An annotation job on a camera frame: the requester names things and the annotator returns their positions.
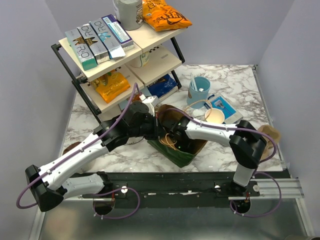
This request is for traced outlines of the green paper bag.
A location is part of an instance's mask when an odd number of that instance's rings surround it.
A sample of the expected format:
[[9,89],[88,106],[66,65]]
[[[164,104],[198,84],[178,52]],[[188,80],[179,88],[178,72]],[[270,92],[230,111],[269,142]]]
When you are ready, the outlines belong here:
[[[158,108],[157,112],[160,113],[158,120],[161,126],[164,120],[179,120],[181,117],[185,117],[181,112],[172,110],[172,108],[173,106],[169,104],[164,104]],[[163,137],[157,140],[148,140],[147,143],[180,168],[189,165],[207,144],[206,140],[192,139],[191,153],[188,153],[174,150],[164,145],[163,143],[161,143],[161,139]]]

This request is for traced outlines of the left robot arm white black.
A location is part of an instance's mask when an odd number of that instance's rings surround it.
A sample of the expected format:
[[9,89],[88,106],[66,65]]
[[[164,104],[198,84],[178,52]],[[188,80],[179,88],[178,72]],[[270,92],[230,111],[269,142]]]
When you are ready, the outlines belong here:
[[39,209],[47,212],[77,195],[107,197],[112,184],[106,173],[72,176],[91,161],[125,145],[130,138],[157,139],[160,127],[155,106],[158,102],[157,97],[151,96],[134,101],[121,115],[101,122],[85,140],[58,159],[41,167],[27,167],[26,180]]

